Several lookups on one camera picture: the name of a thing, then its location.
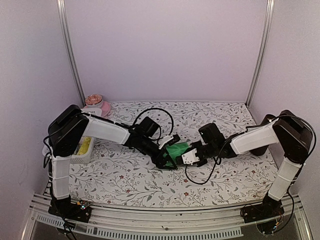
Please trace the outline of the green microfiber towel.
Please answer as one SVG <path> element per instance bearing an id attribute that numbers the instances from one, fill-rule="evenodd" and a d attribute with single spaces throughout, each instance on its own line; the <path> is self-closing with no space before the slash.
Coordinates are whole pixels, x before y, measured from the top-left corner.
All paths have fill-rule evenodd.
<path id="1" fill-rule="evenodd" d="M 165 147 L 166 153 L 163 155 L 166 158 L 167 155 L 170 156 L 170 160 L 167 160 L 164 165 L 167 168 L 174 168 L 175 166 L 183 166 L 184 162 L 181 155 L 183 155 L 190 148 L 187 142 L 175 143 L 173 145 L 167 145 Z"/>

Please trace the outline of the yellow-green crocodile towel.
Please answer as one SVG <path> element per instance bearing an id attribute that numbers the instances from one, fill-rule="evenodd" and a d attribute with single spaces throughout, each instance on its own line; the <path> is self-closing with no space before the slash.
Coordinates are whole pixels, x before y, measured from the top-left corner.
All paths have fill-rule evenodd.
<path id="1" fill-rule="evenodd" d="M 78 156 L 84 155 L 84 154 L 86 154 L 88 152 L 91 140 L 92 140 L 92 138 L 88 137 L 88 136 L 83 137 L 80 140 L 79 148 L 78 148 L 78 151 L 77 151 L 77 155 Z"/>

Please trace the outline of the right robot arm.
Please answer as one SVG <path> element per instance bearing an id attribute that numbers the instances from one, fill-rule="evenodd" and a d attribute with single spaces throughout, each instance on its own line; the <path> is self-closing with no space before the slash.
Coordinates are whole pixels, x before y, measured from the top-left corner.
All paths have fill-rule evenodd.
<path id="1" fill-rule="evenodd" d="M 278 210 L 282 197 L 300 174 L 317 142 L 313 127 L 290 110 L 283 110 L 278 116 L 268 114 L 261 124 L 248 126 L 245 131 L 229 137 L 225 137 L 214 123 L 201 127 L 199 133 L 202 139 L 193 142 L 182 154 L 185 165 L 202 164 L 209 158 L 219 165 L 222 159 L 247 152 L 260 156 L 269 146 L 281 147 L 283 160 L 258 208 L 262 218 L 269 218 Z"/>

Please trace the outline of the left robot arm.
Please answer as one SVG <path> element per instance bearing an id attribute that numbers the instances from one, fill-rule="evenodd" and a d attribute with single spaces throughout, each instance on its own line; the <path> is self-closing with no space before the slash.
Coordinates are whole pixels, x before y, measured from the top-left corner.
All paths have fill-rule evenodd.
<path id="1" fill-rule="evenodd" d="M 48 127 L 48 143 L 52 154 L 52 191 L 57 199 L 55 209 L 63 216 L 74 213 L 74 205 L 66 200 L 70 196 L 69 168 L 72 155 L 82 137 L 103 139 L 136 149 L 148 155 L 158 167 L 166 165 L 164 149 L 148 135 L 147 125 L 117 123 L 81 111 L 77 105 L 67 107 Z"/>

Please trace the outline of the floral patterned table mat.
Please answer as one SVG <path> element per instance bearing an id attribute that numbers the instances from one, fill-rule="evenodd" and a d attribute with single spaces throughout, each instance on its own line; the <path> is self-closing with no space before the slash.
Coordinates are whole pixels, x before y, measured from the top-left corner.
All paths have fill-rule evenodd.
<path id="1" fill-rule="evenodd" d="M 243 103 L 113 102 L 108 118 L 118 123 L 150 117 L 159 135 L 174 133 L 184 143 L 201 139 L 199 128 L 215 123 L 226 137 L 255 122 Z M 212 159 L 201 167 L 159 169 L 135 149 L 97 139 L 87 164 L 69 164 L 69 194 L 78 201 L 148 208 L 231 205 L 262 199 L 277 173 L 272 155 L 250 153 Z"/>

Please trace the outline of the dark brown cylinder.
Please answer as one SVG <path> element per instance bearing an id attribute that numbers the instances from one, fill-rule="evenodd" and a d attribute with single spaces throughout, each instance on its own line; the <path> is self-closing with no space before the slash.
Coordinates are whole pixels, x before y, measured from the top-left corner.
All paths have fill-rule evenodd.
<path id="1" fill-rule="evenodd" d="M 258 145 L 260 147 L 250 150 L 255 156 L 262 156 L 266 153 L 269 145 L 279 143 L 279 139 L 273 131 L 271 125 L 264 126 L 262 131 L 258 132 Z"/>

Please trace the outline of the pink plate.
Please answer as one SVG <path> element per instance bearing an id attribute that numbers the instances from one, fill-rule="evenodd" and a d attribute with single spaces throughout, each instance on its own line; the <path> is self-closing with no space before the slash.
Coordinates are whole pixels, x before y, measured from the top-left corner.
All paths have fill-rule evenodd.
<path id="1" fill-rule="evenodd" d="M 96 115 L 102 118 L 105 118 L 109 114 L 110 110 L 111 110 L 110 104 L 104 100 L 101 103 L 99 103 L 97 106 L 93 106 L 93 107 L 85 106 L 82 109 L 83 112 Z"/>

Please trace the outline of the white plastic basket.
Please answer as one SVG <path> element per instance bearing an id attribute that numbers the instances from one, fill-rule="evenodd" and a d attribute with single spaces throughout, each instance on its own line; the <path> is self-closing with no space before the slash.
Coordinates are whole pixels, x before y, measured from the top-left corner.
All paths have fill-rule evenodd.
<path id="1" fill-rule="evenodd" d="M 100 108 L 81 108 L 80 110 L 87 114 L 102 116 L 102 110 Z M 71 156 L 70 163 L 88 164 L 91 161 L 95 140 L 93 137 L 82 136 Z"/>

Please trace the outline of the aluminium front rail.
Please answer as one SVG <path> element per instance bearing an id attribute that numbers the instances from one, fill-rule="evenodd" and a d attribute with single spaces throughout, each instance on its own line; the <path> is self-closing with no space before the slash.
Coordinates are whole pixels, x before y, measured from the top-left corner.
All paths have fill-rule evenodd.
<path id="1" fill-rule="evenodd" d="M 282 199 L 284 214 L 277 232 L 266 234 L 273 218 L 245 222 L 241 204 L 190 208 L 148 208 L 93 204 L 87 223 L 48 212 L 50 197 L 35 194 L 22 230 L 23 240 L 311 240 L 300 198 Z"/>

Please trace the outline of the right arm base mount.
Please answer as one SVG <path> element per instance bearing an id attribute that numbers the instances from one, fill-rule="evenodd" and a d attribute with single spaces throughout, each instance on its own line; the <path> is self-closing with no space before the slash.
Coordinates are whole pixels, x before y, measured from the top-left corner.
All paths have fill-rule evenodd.
<path id="1" fill-rule="evenodd" d="M 281 201 L 267 200 L 260 204 L 249 204 L 240 209 L 240 216 L 245 223 L 252 223 L 273 217 L 283 215 L 285 213 Z"/>

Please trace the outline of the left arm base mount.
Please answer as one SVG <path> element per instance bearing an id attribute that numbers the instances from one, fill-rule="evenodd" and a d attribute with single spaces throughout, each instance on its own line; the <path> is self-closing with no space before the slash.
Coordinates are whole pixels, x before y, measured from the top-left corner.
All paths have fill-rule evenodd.
<path id="1" fill-rule="evenodd" d="M 88 223 L 91 217 L 92 208 L 80 202 L 73 203 L 71 197 L 68 196 L 64 199 L 57 199 L 54 196 L 53 187 L 49 188 L 49 193 L 51 197 L 50 207 L 48 213 L 57 217 L 62 218 L 63 220 L 74 220 L 78 222 Z"/>

